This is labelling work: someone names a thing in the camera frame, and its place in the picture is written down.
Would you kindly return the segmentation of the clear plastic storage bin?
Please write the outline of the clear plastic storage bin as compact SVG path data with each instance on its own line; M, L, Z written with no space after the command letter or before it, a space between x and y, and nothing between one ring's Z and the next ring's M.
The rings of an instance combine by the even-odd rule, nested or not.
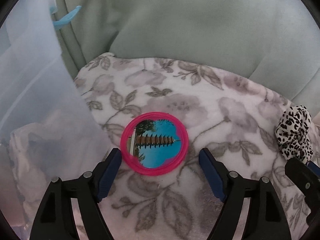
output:
M50 181L78 178L109 139L62 59L57 0L19 0L1 26L1 211L28 239Z

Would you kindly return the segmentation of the pink round mirror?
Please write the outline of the pink round mirror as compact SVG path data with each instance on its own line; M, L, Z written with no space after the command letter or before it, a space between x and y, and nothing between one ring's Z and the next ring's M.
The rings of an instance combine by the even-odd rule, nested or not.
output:
M163 112L144 113L123 130L120 150L135 172L160 176L184 161L189 148L187 129L178 118Z

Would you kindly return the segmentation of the black white spotted scrunchie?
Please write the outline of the black white spotted scrunchie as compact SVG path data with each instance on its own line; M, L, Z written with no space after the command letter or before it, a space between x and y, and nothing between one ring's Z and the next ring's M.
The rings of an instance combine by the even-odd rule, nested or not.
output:
M285 160L297 158L308 163L312 156L308 132L311 115L305 106L291 106L281 116L275 130L279 151Z

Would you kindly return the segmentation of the floral tablecloth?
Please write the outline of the floral tablecloth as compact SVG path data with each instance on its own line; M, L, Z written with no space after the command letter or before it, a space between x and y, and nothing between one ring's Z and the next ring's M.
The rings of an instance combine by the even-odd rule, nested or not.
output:
M291 236L307 228L310 210L284 173L274 130L292 102L242 76L173 59L119 59L105 53L74 80L94 119L118 146L139 114L164 112L187 129L189 150L171 173L147 177L123 164L99 207L115 239L206 239L221 211L199 166L206 147L244 178L270 179Z

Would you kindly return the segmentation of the green curtain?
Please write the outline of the green curtain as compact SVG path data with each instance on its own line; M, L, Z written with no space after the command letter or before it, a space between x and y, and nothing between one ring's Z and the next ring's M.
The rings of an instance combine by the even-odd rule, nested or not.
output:
M104 52L164 57L247 77L297 103L319 99L319 27L301 0L56 0L70 70Z

